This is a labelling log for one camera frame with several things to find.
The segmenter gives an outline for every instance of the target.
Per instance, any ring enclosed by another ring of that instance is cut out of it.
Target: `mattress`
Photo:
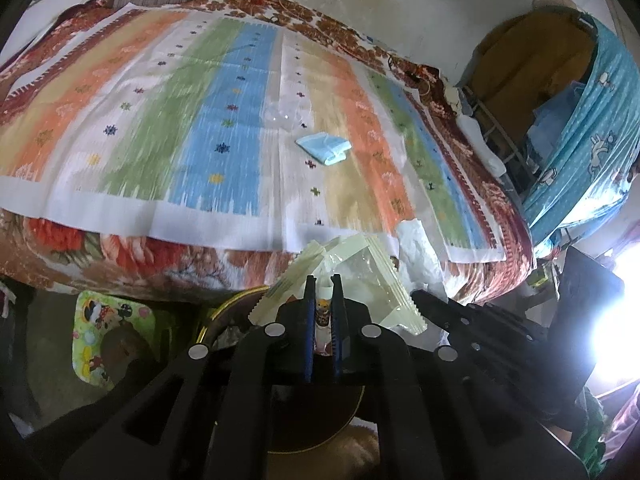
[[[419,218],[447,292],[532,268],[526,224],[434,68],[288,0],[79,7],[0,76],[0,272],[201,301],[273,283],[312,239]],[[295,145],[353,145],[324,167]]]

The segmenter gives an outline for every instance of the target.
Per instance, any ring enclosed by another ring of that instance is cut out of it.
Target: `cartoon stool seat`
[[[113,387],[102,366],[100,344],[107,332],[124,322],[131,323],[149,343],[157,361],[166,362],[175,353],[174,316],[142,303],[86,290],[76,302],[72,345],[74,372],[84,382]]]

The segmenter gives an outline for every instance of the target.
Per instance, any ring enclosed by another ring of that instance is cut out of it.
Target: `light blue face mask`
[[[351,149],[348,140],[325,132],[300,137],[296,144],[325,166],[345,160],[347,155],[344,152]]]

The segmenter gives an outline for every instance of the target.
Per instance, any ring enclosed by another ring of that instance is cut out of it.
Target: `blue stripe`
[[[274,27],[244,24],[191,124],[169,202],[258,215],[261,110],[275,37]]]
[[[433,137],[431,137],[431,134],[426,131],[425,124],[420,117],[420,114],[415,109],[411,101],[409,101],[404,93],[404,90],[402,90],[397,84],[392,83],[391,81],[389,82],[389,86],[391,87],[391,92],[396,99],[396,104],[398,104],[399,107],[402,108],[402,110],[409,114],[411,120],[414,122],[417,131],[420,132],[419,137],[425,149],[431,155],[437,166],[440,168],[440,171],[444,176],[443,181],[447,186],[449,195],[456,205],[456,210],[458,212],[458,215],[460,216],[460,221],[462,222],[462,225],[469,235],[469,242],[471,243],[471,246],[475,249],[486,248],[488,246],[487,240],[484,238],[478,219],[469,207],[469,204],[467,203],[465,195],[460,189],[460,185],[458,184],[456,177],[453,175],[451,168],[447,164],[447,161],[442,156],[440,147],[437,145]]]

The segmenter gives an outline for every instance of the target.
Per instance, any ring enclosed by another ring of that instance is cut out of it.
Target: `bright light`
[[[611,381],[640,377],[640,246],[616,259],[615,273],[625,282],[625,297],[596,325],[596,373]]]

